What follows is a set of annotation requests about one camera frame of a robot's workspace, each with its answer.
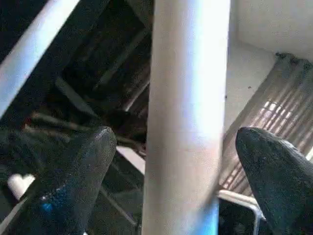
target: ceiling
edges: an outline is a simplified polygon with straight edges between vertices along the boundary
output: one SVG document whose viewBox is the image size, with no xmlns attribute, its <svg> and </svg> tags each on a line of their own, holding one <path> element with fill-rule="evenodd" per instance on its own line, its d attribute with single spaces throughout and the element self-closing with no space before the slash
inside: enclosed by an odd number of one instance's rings
<svg viewBox="0 0 313 235">
<path fill-rule="evenodd" d="M 239 40 L 313 61 L 313 1 L 237 1 Z"/>
</svg>

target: striped curtain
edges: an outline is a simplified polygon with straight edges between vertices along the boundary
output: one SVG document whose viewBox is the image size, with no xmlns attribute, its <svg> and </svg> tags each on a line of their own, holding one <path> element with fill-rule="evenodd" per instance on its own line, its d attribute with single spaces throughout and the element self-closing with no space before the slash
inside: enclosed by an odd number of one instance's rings
<svg viewBox="0 0 313 235">
<path fill-rule="evenodd" d="M 307 159 L 313 155 L 313 65 L 290 54 L 277 61 L 224 138 L 220 185 L 252 196 L 235 149 L 237 130 L 259 127 L 291 142 Z"/>
</svg>

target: metal frame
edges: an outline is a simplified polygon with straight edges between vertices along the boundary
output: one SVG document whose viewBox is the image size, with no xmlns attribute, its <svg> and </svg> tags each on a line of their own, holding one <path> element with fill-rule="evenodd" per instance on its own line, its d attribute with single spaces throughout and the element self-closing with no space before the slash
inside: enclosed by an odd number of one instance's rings
<svg viewBox="0 0 313 235">
<path fill-rule="evenodd" d="M 235 192 L 231 192 L 228 190 L 220 190 L 218 197 L 221 199 L 224 199 L 226 201 L 236 203 L 238 205 L 241 205 L 243 207 L 246 207 L 253 211 L 255 215 L 254 219 L 254 228 L 253 228 L 253 235 L 258 235 L 259 232 L 259 226 L 260 226 L 260 219 L 264 219 L 264 216 L 262 214 L 262 211 L 257 203 L 257 201 L 252 198 L 245 195 L 241 195 Z"/>
<path fill-rule="evenodd" d="M 120 55 L 116 58 L 115 62 L 110 68 L 108 68 L 101 76 L 100 80 L 93 87 L 93 90 L 97 90 L 100 85 L 105 85 L 122 64 L 128 59 L 136 47 L 143 41 L 143 39 L 151 33 L 152 29 L 152 11 L 153 8 L 148 1 L 144 0 L 125 0 L 127 4 L 132 8 L 135 15 L 143 23 L 144 29 L 137 33 L 133 40 L 124 48 Z"/>
</svg>

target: white pole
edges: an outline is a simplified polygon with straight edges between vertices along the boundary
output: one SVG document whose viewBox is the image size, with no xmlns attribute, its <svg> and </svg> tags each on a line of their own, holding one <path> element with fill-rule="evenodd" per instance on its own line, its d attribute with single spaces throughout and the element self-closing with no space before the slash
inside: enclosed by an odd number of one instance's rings
<svg viewBox="0 0 313 235">
<path fill-rule="evenodd" d="M 0 64 L 0 118 L 80 0 L 49 0 Z"/>
<path fill-rule="evenodd" d="M 143 235 L 206 234 L 221 164 L 229 7 L 156 0 Z"/>
</svg>

